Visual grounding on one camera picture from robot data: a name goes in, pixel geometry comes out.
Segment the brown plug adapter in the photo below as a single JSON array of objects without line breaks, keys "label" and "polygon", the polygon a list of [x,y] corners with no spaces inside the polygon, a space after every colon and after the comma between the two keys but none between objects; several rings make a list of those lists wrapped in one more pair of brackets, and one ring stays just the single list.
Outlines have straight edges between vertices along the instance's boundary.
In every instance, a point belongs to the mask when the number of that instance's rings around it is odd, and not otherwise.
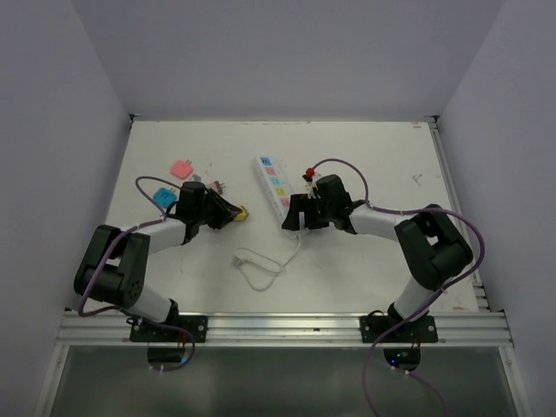
[{"label": "brown plug adapter", "polygon": [[223,182],[219,182],[219,181],[212,181],[212,182],[208,182],[206,184],[206,187],[208,189],[212,189],[213,191],[215,191],[218,195],[222,195],[224,192],[224,189],[226,188],[226,185]]}]

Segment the yellow plug adapter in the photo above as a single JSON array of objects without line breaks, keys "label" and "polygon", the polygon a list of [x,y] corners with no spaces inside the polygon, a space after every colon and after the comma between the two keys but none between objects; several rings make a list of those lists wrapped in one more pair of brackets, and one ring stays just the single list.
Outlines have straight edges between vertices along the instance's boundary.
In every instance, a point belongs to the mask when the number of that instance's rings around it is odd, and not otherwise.
[{"label": "yellow plug adapter", "polygon": [[240,206],[240,212],[234,216],[235,222],[244,222],[249,216],[249,212],[244,206]]}]

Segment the white power strip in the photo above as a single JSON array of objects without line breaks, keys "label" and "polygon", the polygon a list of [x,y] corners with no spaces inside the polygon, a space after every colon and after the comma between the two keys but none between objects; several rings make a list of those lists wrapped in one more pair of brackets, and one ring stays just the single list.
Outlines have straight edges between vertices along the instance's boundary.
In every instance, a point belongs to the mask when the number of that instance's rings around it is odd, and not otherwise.
[{"label": "white power strip", "polygon": [[277,159],[268,155],[255,156],[254,166],[264,190],[263,194],[270,201],[278,222],[283,224],[288,214],[292,188],[282,166]]}]

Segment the blue plug adapter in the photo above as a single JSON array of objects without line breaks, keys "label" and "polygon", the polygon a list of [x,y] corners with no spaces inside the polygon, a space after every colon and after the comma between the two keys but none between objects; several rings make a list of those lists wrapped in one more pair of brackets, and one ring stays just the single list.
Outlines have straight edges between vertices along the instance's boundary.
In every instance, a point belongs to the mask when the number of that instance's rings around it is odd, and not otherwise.
[{"label": "blue plug adapter", "polygon": [[163,209],[177,201],[177,195],[172,189],[159,188],[152,196],[153,201]]}]

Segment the pink plug adapter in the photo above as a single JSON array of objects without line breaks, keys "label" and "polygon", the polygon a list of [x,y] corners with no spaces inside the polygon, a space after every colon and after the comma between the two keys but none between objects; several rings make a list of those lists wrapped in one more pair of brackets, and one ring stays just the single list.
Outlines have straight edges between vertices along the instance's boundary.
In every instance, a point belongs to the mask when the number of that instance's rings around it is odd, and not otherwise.
[{"label": "pink plug adapter", "polygon": [[189,160],[178,160],[169,169],[169,173],[180,180],[187,180],[194,172],[195,169]]}]

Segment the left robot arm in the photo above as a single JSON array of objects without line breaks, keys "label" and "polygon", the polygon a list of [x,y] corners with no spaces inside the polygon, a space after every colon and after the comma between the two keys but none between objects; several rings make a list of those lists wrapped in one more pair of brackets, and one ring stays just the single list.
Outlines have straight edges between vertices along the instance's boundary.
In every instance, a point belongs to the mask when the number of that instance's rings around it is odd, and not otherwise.
[{"label": "left robot arm", "polygon": [[103,224],[96,228],[74,279],[82,296],[77,313],[82,317],[118,310],[149,322],[161,341],[180,333],[175,301],[147,286],[151,255],[191,242],[203,226],[220,230],[244,210],[226,201],[201,182],[185,182],[179,196],[155,220],[127,228]]}]

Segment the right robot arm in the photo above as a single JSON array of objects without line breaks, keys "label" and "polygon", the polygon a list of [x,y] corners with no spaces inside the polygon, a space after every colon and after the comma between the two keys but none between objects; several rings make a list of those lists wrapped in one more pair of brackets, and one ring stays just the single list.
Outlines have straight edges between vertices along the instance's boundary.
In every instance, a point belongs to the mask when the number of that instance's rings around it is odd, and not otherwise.
[{"label": "right robot arm", "polygon": [[316,230],[333,225],[350,235],[372,235],[397,242],[410,278],[387,310],[387,331],[406,341],[418,330],[434,297],[448,280],[459,275],[473,260],[473,252],[452,222],[454,213],[436,204],[397,212],[371,207],[354,200],[339,176],[317,180],[306,194],[289,197],[281,228],[287,231]]}]

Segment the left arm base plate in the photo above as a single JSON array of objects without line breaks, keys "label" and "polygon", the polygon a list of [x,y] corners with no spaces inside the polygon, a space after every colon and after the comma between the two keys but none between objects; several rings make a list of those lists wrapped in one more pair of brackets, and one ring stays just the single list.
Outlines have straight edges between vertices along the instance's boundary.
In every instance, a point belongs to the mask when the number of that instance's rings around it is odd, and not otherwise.
[{"label": "left arm base plate", "polygon": [[204,343],[209,329],[209,318],[198,314],[180,314],[170,323],[149,323],[129,317],[126,323],[131,326],[129,340],[145,343]]}]

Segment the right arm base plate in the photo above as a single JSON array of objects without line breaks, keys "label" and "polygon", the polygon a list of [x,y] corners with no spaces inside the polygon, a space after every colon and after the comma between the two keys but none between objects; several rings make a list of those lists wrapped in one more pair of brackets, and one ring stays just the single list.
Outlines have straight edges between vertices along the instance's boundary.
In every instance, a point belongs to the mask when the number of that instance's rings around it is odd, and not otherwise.
[{"label": "right arm base plate", "polygon": [[436,343],[439,336],[434,318],[425,314],[416,321],[403,323],[397,317],[375,310],[359,317],[363,343]]}]

